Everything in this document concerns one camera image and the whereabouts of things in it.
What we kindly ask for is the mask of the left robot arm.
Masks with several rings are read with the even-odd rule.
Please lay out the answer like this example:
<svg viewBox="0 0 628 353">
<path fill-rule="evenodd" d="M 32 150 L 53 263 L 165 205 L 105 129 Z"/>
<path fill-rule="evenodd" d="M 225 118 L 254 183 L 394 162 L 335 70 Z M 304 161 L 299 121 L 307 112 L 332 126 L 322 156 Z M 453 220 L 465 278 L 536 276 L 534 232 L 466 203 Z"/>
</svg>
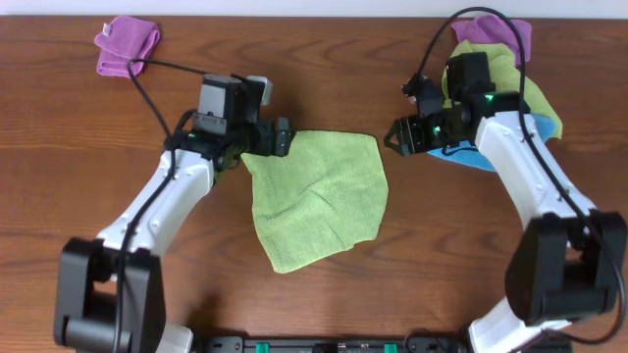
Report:
<svg viewBox="0 0 628 353">
<path fill-rule="evenodd" d="M 161 260 L 195 205 L 243 154 L 285 157 L 286 118 L 260 117 L 264 76 L 203 77 L 197 108 L 164 142 L 159 165 L 120 217 L 60 257 L 53 337 L 77 352 L 189 352 L 190 328 L 167 321 Z"/>
</svg>

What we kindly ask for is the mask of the bright green cloth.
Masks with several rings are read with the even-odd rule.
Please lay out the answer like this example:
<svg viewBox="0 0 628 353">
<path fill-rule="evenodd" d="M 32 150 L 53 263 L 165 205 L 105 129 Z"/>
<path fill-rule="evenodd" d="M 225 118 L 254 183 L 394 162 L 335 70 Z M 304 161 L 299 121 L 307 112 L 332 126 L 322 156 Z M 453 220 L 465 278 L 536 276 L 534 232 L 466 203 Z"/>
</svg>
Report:
<svg viewBox="0 0 628 353">
<path fill-rule="evenodd" d="M 377 237 L 389 186 L 375 137 L 300 131 L 286 156 L 242 160 L 252 176 L 255 230 L 275 272 Z"/>
</svg>

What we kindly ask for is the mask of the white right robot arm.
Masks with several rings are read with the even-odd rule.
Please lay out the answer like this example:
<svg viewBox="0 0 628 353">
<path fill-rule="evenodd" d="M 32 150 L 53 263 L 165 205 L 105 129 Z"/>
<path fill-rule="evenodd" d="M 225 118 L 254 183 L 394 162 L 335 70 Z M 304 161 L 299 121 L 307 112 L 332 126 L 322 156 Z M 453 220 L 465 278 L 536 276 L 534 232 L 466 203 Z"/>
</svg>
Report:
<svg viewBox="0 0 628 353">
<path fill-rule="evenodd" d="M 627 226 L 573 186 L 540 137 L 521 90 L 500 91 L 485 53 L 446 63 L 446 91 L 421 74 L 403 93 L 416 106 L 385 138 L 398 154 L 476 150 L 497 172 L 523 235 L 505 296 L 467 330 L 472 352 L 522 352 L 594 315 L 626 309 L 620 266 Z"/>
</svg>

